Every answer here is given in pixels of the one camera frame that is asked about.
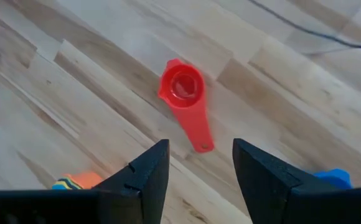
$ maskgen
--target orange object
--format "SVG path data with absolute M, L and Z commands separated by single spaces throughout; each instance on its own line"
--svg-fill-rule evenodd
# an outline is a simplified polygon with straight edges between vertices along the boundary
M 78 184 L 82 189 L 91 189 L 103 181 L 103 178 L 94 172 L 84 172 L 76 175 L 65 174 L 64 176 Z
M 168 61 L 161 77 L 159 97 L 171 108 L 197 152 L 214 145 L 205 108 L 205 85 L 200 72 L 179 59 Z

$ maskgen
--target red measuring spoon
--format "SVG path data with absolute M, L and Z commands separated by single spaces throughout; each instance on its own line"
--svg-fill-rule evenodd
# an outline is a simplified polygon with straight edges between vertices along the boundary
M 205 85 L 200 72 L 179 59 L 168 61 L 161 77 L 159 97 L 171 108 L 197 152 L 214 145 L 205 108 Z

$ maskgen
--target wood grain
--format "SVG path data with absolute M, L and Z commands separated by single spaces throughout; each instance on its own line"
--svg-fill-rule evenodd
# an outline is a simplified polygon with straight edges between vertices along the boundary
M 360 40 L 361 2 L 265 2 Z M 233 138 L 308 172 L 348 170 L 361 186 L 361 50 L 284 45 L 300 40 L 246 1 L 0 0 L 0 189 L 49 189 L 87 170 L 108 177 L 170 139 L 162 223 L 251 223 Z M 210 153 L 194 152 L 157 96 L 172 58 L 204 74 Z

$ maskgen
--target black cable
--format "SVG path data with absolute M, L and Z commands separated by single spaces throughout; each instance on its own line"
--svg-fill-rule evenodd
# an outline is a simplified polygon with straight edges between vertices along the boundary
M 344 46 L 348 46 L 348 47 L 355 48 L 355 49 L 361 49 L 361 44 L 354 44 L 354 43 L 347 42 L 347 41 L 342 40 L 342 39 L 338 39 L 338 38 L 336 38 L 334 36 L 331 36 L 331 35 L 328 35 L 328 34 L 323 34 L 323 33 L 320 33 L 320 32 L 316 32 L 314 30 L 310 30 L 308 28 L 300 26 L 300 25 L 286 19 L 283 16 L 280 16 L 277 12 L 274 12 L 272 9 L 266 7 L 265 5 L 263 5 L 262 3 L 259 3 L 256 0 L 248 0 L 248 1 L 253 3 L 254 5 L 258 6 L 260 9 L 263 9 L 266 12 L 270 13 L 272 16 L 275 16 L 277 19 L 281 20 L 285 24 L 288 24 L 289 26 L 292 26 L 293 28 L 298 29 L 298 30 L 300 30 L 302 32 L 305 32 L 307 34 L 311 34 L 311 35 L 314 35 L 316 37 L 320 37 L 320 38 L 323 38 L 323 39 L 332 40 L 332 41 L 337 42 L 339 44 L 342 44 Z

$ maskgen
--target blue object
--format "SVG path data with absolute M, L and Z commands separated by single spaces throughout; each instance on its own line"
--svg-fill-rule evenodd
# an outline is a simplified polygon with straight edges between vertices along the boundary
M 313 174 L 340 189 L 352 189 L 349 173 L 342 169 L 334 169 L 330 171 L 317 172 Z
M 52 186 L 52 190 L 68 190 L 63 185 L 55 184 Z

